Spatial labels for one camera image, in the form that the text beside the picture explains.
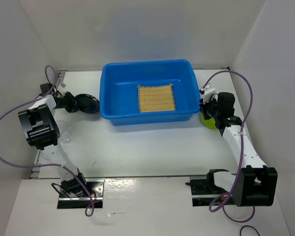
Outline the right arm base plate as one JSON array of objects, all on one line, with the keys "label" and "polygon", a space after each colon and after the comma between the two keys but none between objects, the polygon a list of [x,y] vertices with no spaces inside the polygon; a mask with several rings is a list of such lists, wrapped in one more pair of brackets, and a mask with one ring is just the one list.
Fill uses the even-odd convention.
[{"label": "right arm base plate", "polygon": [[206,175],[192,176],[185,185],[190,187],[194,207],[209,206],[214,198],[225,193],[222,188],[210,186]]}]

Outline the black round dish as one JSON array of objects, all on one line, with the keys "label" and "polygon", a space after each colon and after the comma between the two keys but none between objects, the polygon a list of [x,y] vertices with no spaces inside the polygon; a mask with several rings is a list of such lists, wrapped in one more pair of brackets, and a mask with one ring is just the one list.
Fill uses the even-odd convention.
[{"label": "black round dish", "polygon": [[78,110],[86,114],[95,114],[100,110],[100,103],[97,98],[90,94],[78,94],[75,96]]}]

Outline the clear plastic cup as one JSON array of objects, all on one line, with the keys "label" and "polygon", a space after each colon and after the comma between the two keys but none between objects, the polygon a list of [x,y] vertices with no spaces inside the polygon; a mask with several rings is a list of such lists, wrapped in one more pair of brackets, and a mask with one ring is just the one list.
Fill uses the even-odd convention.
[{"label": "clear plastic cup", "polygon": [[57,120],[56,124],[59,128],[60,140],[62,142],[70,142],[72,140],[71,127],[63,120]]}]

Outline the bamboo placemat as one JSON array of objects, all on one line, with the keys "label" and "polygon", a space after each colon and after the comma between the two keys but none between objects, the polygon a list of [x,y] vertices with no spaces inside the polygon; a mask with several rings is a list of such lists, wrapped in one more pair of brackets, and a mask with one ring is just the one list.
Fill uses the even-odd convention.
[{"label": "bamboo placemat", "polygon": [[163,86],[137,86],[140,113],[175,111],[173,84]]}]

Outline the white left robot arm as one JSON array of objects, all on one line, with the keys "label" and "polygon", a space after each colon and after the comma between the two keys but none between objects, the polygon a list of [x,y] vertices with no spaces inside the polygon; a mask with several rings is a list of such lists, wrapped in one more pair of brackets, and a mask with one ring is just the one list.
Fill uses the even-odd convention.
[{"label": "white left robot arm", "polygon": [[61,146],[60,130],[52,114],[54,109],[62,108],[69,113],[77,112],[76,99],[70,92],[57,92],[50,83],[42,84],[40,89],[39,100],[18,113],[26,141],[40,150],[48,164],[54,166],[61,180],[60,189],[65,195],[85,197],[88,184]]}]

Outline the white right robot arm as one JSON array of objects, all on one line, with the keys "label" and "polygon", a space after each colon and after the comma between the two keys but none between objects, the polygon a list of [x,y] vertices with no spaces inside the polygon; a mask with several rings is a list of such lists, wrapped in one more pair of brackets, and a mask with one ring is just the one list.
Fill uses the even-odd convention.
[{"label": "white right robot arm", "polygon": [[215,127],[229,145],[239,168],[231,174],[224,169],[210,170],[206,189],[217,193],[220,189],[231,194],[238,207],[269,207],[273,204],[278,173],[259,157],[235,116],[235,96],[229,92],[216,93],[214,89],[200,91],[200,111],[204,120],[214,120]]}]

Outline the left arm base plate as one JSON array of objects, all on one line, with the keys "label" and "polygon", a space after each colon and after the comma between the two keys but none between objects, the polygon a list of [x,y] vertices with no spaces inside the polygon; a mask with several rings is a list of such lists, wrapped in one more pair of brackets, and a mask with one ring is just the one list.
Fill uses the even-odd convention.
[{"label": "left arm base plate", "polygon": [[[94,208],[103,208],[104,183],[104,179],[86,179],[87,189],[94,201]],[[61,185],[57,183],[51,183],[51,186],[58,194],[57,209],[86,208],[91,204],[90,197],[84,189],[82,189],[82,195],[77,196],[73,193],[65,192]]]}]

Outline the green plastic plate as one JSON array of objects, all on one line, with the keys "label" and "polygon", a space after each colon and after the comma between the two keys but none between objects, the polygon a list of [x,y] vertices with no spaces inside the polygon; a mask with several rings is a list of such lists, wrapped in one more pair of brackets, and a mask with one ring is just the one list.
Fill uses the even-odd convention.
[{"label": "green plastic plate", "polygon": [[200,112],[200,121],[208,129],[217,129],[215,126],[215,120],[211,116],[206,115],[204,112]]}]

